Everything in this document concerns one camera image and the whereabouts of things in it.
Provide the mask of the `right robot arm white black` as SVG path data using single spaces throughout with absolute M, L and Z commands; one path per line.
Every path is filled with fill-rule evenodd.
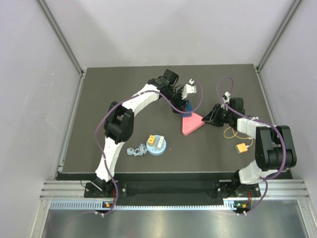
M 256 117 L 246 116 L 242 98 L 224 96 L 223 99 L 224 103 L 215 104 L 202 121 L 216 127 L 227 124 L 234 132 L 246 135 L 251 143 L 237 144 L 238 153 L 255 146 L 255 159 L 245 168 L 236 171 L 232 177 L 232 192 L 243 196 L 261 179 L 294 167 L 297 162 L 295 146 L 288 126 L 266 124 Z

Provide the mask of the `white square charger plug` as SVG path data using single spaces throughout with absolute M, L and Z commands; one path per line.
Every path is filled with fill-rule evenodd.
M 157 149 L 161 150 L 164 144 L 164 136 L 158 137 Z

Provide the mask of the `light blue round socket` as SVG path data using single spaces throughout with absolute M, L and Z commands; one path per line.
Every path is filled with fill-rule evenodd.
M 163 154 L 166 150 L 167 142 L 164 136 L 151 135 L 146 143 L 148 153 L 154 156 Z

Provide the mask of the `yellow plug adapter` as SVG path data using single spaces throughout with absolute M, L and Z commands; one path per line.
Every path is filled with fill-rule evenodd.
M 148 144 L 149 146 L 154 146 L 155 140 L 156 140 L 155 135 L 150 135 L 149 138 L 148 138 L 148 140 L 147 140 L 147 144 Z

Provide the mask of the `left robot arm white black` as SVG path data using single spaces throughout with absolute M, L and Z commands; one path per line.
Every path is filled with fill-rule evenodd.
M 135 116 L 150 103 L 164 98 L 174 113 L 186 114 L 185 109 L 189 101 L 188 94 L 196 93 L 193 79 L 185 85 L 176 85 L 179 76 L 167 69 L 162 76 L 149 80 L 141 90 L 132 97 L 121 102 L 112 102 L 106 116 L 98 125 L 95 135 L 101 125 L 105 130 L 105 146 L 97 146 L 102 157 L 96 169 L 96 178 L 93 180 L 95 191 L 100 196 L 108 196 L 116 188 L 114 168 L 121 148 L 130 139 L 134 130 Z

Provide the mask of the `pink triangular power strip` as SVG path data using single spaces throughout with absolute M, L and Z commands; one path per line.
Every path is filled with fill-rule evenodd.
M 183 135 L 187 136 L 190 133 L 194 132 L 201 126 L 205 124 L 205 122 L 202 121 L 203 117 L 192 113 L 190 117 L 183 117 L 182 118 L 182 133 Z

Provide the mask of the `blue cube plug adapter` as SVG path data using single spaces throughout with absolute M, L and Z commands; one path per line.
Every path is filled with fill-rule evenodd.
M 189 100 L 187 100 L 186 104 L 181 107 L 181 110 L 183 112 L 186 112 L 186 114 L 181 114 L 180 115 L 182 118 L 188 118 L 188 117 L 190 117 L 192 115 L 192 113 L 188 113 L 189 111 L 192 110 L 192 105 L 189 102 Z

